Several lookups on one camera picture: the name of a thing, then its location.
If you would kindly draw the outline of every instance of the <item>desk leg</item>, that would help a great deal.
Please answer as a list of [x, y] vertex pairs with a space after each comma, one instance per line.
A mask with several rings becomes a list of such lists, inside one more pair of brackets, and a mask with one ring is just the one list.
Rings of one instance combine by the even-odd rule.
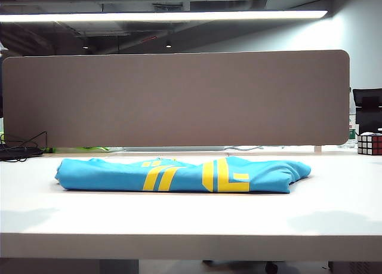
[[101, 259], [100, 274], [139, 274], [138, 260]]

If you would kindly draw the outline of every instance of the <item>chair wheel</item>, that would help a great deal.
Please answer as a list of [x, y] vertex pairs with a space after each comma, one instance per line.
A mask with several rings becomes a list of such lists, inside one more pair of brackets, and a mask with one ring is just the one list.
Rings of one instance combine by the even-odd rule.
[[267, 274], [276, 274], [278, 269], [279, 268], [277, 267], [277, 265], [275, 265], [272, 262], [267, 262], [267, 264], [265, 265], [265, 272]]

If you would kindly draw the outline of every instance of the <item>yellow graphic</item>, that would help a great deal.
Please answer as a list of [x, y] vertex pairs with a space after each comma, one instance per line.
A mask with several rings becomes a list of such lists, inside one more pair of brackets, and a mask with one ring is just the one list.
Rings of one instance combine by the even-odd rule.
[[158, 174], [164, 169], [171, 167], [171, 165], [160, 165], [159, 167], [152, 168], [146, 176], [144, 180], [144, 185], [142, 190], [154, 190], [154, 185], [156, 179], [158, 178]]
[[144, 167], [144, 168], [157, 167], [160, 164], [161, 164], [161, 161], [143, 162], [142, 167]]
[[[237, 180], [249, 180], [249, 174], [233, 173]], [[210, 192], [214, 191], [214, 163], [203, 164], [202, 184]], [[225, 158], [217, 160], [217, 191], [218, 192], [248, 192], [249, 182], [229, 182], [228, 163]]]
[[161, 161], [153, 161], [153, 164], [151, 166], [157, 167], [160, 164], [161, 164]]
[[203, 164], [202, 184], [210, 192], [214, 191], [214, 162]]
[[[249, 177], [248, 174], [236, 174], [236, 176], [237, 175], [239, 175], [240, 177], [244, 177], [245, 175], [247, 175], [247, 177]], [[217, 160], [217, 191], [218, 192], [249, 192], [248, 181], [243, 181], [240, 183], [229, 182], [228, 163], [225, 158]]]
[[162, 176], [161, 183], [159, 184], [158, 190], [160, 192], [167, 192], [170, 190], [172, 178], [174, 177], [177, 170], [184, 167], [172, 167], [165, 170], [165, 173]]
[[233, 178], [235, 180], [249, 180], [249, 174], [233, 173]]

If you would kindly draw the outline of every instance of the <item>green object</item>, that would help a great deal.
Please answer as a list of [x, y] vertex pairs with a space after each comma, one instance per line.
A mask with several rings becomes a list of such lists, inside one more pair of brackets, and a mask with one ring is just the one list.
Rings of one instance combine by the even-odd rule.
[[356, 129], [349, 129], [349, 140], [355, 140], [356, 138]]

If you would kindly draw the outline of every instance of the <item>wall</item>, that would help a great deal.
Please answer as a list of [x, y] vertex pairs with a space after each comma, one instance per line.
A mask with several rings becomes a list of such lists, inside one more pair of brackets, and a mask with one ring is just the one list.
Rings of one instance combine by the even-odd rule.
[[[382, 88], [380, 0], [336, 0], [333, 17], [240, 36], [188, 52], [343, 49], [352, 88]], [[351, 100], [350, 112], [355, 111]]]

